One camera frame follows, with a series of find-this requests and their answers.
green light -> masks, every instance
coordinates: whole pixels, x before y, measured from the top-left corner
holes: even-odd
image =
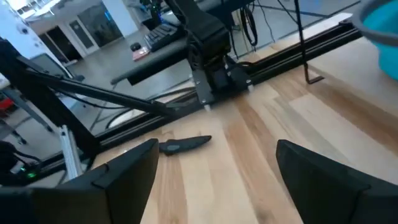
[[[36,176],[36,174],[35,174],[35,173],[28,173],[27,176],[28,176],[29,178],[33,178],[33,177]]]

keyboard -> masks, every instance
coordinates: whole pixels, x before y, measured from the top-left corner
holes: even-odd
[[[161,24],[145,35],[144,39],[150,51],[155,52],[183,36],[183,30],[168,24]]]

wooden tabletop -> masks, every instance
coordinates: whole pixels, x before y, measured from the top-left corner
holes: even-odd
[[[305,33],[313,35],[348,16],[339,14]],[[266,57],[297,40],[296,35],[288,37],[247,60]],[[398,184],[397,130],[377,119],[382,114],[342,94],[328,80],[307,85],[299,67],[210,112],[198,111],[104,152],[95,166],[149,138],[212,135],[195,151],[160,155],[142,223],[302,223],[277,166],[277,140],[288,139]]]

blue object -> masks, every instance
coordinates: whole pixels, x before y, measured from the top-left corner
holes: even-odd
[[[378,7],[364,18],[363,25],[388,34],[398,34],[398,1],[393,0]],[[398,80],[398,47],[370,40],[379,49],[379,66],[390,77]]]

black knife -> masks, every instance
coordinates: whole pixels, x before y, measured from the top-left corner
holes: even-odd
[[[210,141],[211,136],[198,136],[186,139],[169,139],[166,142],[159,143],[159,151],[166,156],[172,156],[176,153],[187,152],[196,149]]]

